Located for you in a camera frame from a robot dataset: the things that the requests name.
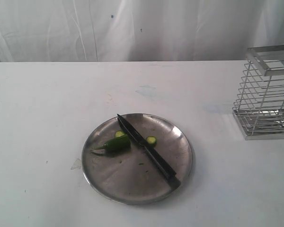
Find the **round steel plate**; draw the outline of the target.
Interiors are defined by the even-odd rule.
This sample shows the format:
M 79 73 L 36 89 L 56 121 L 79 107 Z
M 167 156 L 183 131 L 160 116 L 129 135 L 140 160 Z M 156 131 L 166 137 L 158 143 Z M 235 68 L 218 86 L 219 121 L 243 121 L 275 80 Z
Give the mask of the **round steel plate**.
M 146 151 L 134 141 L 119 151 L 95 150 L 121 131 L 114 117 L 99 125 L 86 140 L 81 157 L 86 180 L 102 196 L 124 204 L 148 204 L 170 196 L 191 174 L 192 146 L 183 132 L 164 118 L 145 113 L 129 113 L 123 117 L 144 138 L 156 138 L 154 148 L 175 170 L 175 178 L 165 180 Z

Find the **white backdrop curtain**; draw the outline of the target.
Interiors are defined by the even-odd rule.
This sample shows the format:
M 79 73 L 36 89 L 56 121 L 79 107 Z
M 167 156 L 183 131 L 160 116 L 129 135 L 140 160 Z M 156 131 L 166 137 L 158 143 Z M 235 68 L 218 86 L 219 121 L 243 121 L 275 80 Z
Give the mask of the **white backdrop curtain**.
M 241 60 L 284 0 L 0 0 L 0 62 Z

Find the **black handled kitchen knife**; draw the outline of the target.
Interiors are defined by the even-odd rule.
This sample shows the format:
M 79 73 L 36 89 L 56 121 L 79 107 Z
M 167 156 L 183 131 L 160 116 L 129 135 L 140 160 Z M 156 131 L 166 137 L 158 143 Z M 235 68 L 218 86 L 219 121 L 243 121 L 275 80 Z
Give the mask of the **black handled kitchen knife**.
M 176 178 L 176 171 L 123 116 L 118 114 L 117 118 L 120 127 L 138 146 L 145 150 L 148 158 L 164 177 L 167 184 L 171 188 L 177 189 L 181 185 L 181 182 Z

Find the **clear tape piece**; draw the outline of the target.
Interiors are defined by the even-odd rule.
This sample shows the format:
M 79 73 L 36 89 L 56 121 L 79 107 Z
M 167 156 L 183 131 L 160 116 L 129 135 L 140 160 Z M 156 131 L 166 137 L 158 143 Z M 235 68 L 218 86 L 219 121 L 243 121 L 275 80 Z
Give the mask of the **clear tape piece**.
M 82 167 L 82 161 L 79 158 L 77 158 L 74 161 L 73 165 L 71 166 L 71 170 L 81 169 L 81 167 Z

